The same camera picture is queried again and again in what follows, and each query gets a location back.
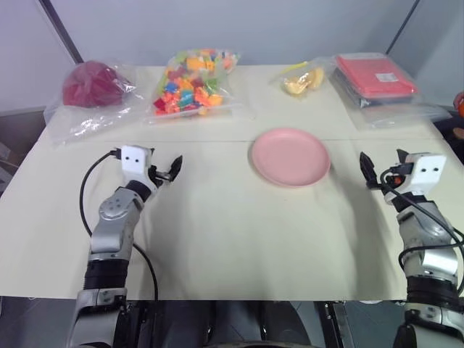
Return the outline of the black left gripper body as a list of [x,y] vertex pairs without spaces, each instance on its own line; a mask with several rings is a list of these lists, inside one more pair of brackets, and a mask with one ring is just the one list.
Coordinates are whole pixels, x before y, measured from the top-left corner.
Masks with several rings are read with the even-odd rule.
[[159,172],[155,165],[151,165],[148,169],[148,176],[150,181],[156,186],[160,187],[164,182],[171,182],[172,176],[170,173]]

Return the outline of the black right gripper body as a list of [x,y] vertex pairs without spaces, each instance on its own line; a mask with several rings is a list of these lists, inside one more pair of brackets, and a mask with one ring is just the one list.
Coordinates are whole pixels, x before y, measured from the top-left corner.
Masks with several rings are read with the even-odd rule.
[[393,192],[397,190],[412,172],[411,164],[398,164],[383,171],[380,182],[384,191]]

